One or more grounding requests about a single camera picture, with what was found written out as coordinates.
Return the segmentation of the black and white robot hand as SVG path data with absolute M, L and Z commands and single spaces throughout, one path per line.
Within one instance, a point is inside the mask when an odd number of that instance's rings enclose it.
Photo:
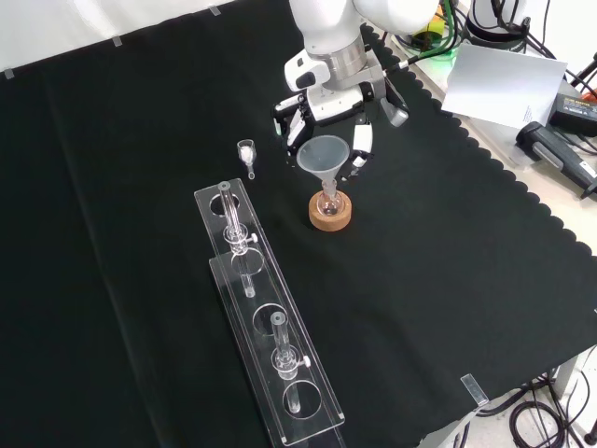
M 313 138 L 317 127 L 353 119 L 353 143 L 349 159 L 340 169 L 340 177 L 347 181 L 357 176 L 371 158 L 373 128 L 365 103 L 373 99 L 372 88 L 366 83 L 346 91 L 324 87 L 305 89 L 274 105 L 271 116 L 287 157 L 296 158 L 299 148 Z

